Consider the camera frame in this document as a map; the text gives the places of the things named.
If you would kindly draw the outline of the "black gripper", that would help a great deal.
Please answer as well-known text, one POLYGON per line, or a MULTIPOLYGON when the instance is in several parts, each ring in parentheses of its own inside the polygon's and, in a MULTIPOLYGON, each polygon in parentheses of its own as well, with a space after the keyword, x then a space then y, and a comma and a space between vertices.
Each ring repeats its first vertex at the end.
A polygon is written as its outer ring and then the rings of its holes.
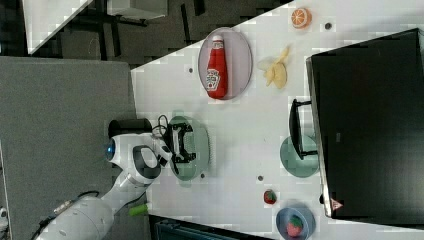
POLYGON ((165 139, 173 153, 172 162, 174 164, 189 163, 196 158, 196 153, 188 152, 184 143, 185 134, 192 132, 193 128, 187 123, 174 123, 168 125, 165 139))

